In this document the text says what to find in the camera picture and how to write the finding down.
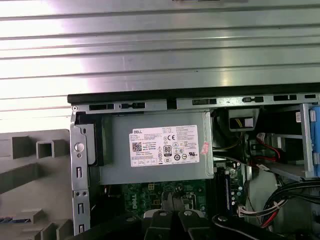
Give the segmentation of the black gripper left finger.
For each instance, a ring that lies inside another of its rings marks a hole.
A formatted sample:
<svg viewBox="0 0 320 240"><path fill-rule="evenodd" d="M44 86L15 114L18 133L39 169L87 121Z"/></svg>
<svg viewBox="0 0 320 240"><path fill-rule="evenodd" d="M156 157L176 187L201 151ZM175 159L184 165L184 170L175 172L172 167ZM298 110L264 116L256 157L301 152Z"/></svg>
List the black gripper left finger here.
<svg viewBox="0 0 320 240"><path fill-rule="evenodd" d="M133 213L124 213L68 239L169 240L175 210L173 196L173 192L164 192L161 208L146 211L143 218Z"/></svg>

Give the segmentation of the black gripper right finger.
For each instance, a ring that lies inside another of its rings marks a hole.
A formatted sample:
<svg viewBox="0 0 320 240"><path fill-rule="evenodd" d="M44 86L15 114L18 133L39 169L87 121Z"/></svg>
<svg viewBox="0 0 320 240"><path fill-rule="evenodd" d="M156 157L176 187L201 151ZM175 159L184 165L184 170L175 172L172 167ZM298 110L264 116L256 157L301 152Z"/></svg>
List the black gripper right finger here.
<svg viewBox="0 0 320 240"><path fill-rule="evenodd" d="M175 211L191 240L284 240L285 237L250 224L237 217L217 214L205 218L202 213L185 208L183 197L175 193Z"/></svg>

